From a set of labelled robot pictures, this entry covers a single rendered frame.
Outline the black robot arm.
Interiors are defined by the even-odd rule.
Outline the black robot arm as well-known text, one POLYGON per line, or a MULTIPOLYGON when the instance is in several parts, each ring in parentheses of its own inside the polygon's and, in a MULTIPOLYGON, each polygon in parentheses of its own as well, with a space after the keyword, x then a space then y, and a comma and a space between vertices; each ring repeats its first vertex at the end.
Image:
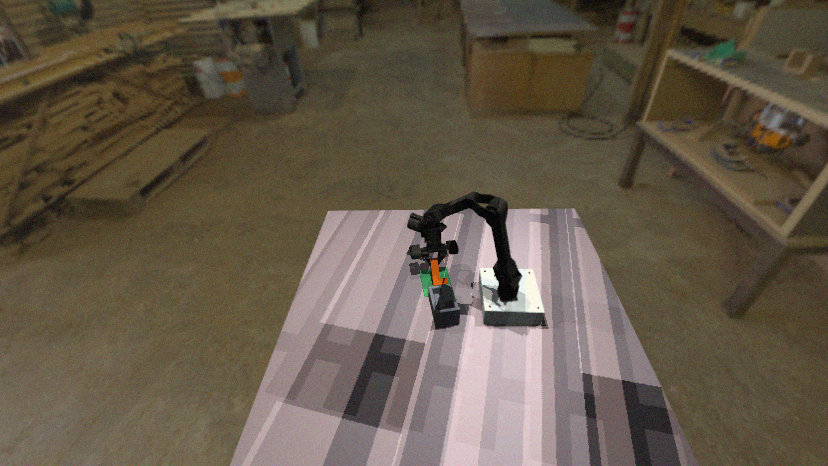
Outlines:
POLYGON ((440 221, 449 215, 468 208, 485 218, 487 224, 492 228, 498 259, 493 271, 494 277, 499 282, 497 292, 501 302, 518 301, 519 283, 523 275, 518 270, 515 260, 511 257, 506 228, 508 215, 506 200, 491 194, 480 194, 473 191, 446 204, 434 204, 423 216, 412 213, 407 227, 420 232, 421 237, 424 237, 424 243, 427 242, 426 236, 430 240, 437 240, 441 237, 441 232, 447 227, 440 221), (488 205, 484 208, 479 203, 488 205))

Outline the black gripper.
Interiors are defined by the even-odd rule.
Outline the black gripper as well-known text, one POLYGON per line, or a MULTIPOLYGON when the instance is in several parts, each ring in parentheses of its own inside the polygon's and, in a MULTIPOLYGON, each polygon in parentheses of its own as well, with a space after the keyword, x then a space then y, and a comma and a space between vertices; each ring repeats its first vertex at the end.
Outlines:
POLYGON ((448 256, 447 250, 449 250, 449 254, 458 254, 459 249, 457 242, 455 240, 446 241, 446 244, 441 244, 441 237, 437 240, 430 240, 426 236, 427 247, 420 248, 420 245, 411 245, 410 246, 410 253, 411 259, 425 259, 428 264, 431 266, 429 253, 438 252, 438 265, 440 262, 448 256), (422 256, 421 256, 422 255, 422 256))

